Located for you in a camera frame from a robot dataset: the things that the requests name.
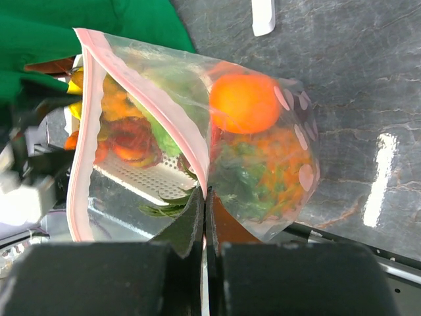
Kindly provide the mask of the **orange toy pineapple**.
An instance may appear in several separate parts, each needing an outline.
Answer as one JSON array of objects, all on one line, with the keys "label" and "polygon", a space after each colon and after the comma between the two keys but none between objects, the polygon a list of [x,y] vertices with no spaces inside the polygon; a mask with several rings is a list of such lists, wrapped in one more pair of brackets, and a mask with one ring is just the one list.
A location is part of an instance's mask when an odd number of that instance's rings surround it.
[{"label": "orange toy pineapple", "polygon": [[299,171],[312,157],[294,130],[275,126],[251,136],[225,134],[214,150],[209,186],[235,218],[261,223],[302,203],[306,191]]}]

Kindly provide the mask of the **orange toy ginger root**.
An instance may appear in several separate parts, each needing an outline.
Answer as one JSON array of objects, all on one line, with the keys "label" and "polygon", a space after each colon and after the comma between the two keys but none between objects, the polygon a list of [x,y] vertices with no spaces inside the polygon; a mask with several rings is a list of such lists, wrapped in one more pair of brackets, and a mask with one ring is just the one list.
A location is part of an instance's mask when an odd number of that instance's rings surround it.
[{"label": "orange toy ginger root", "polygon": [[143,118],[141,111],[128,101],[126,91],[109,75],[103,80],[102,117],[113,122],[126,118]]}]

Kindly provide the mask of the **clear pink zip top bag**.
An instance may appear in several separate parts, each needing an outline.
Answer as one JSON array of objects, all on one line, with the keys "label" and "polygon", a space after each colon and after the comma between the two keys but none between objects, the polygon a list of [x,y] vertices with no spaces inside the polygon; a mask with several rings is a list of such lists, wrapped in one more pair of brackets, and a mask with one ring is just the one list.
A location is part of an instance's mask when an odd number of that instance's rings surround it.
[{"label": "clear pink zip top bag", "polygon": [[302,85],[241,65],[75,31],[79,129],[66,211],[72,239],[156,236],[189,198],[211,198],[264,242],[290,225],[320,179]]}]

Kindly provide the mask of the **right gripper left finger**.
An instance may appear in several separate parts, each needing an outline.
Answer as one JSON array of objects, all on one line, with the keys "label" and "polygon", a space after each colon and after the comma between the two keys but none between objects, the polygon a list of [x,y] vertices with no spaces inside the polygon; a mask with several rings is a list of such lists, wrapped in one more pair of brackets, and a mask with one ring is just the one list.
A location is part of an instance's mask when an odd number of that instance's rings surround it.
[{"label": "right gripper left finger", "polygon": [[201,189],[148,242],[46,243],[19,257],[2,315],[200,315]]}]

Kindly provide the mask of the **toy orange fruit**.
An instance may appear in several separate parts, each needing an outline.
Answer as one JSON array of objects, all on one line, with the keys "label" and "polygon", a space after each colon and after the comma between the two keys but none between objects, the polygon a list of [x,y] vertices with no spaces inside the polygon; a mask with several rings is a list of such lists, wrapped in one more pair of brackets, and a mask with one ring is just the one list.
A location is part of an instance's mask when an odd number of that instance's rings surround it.
[{"label": "toy orange fruit", "polygon": [[219,129],[257,134],[275,125],[282,113],[279,83],[262,74],[226,74],[209,94],[210,117]]}]

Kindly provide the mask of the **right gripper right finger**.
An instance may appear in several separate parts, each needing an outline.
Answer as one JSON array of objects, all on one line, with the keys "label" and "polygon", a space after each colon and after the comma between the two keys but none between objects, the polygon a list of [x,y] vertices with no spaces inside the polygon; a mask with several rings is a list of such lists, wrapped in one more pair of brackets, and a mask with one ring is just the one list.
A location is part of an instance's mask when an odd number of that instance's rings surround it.
[{"label": "right gripper right finger", "polygon": [[214,191],[205,202],[211,315],[398,315],[372,252],[352,243],[263,244]]}]

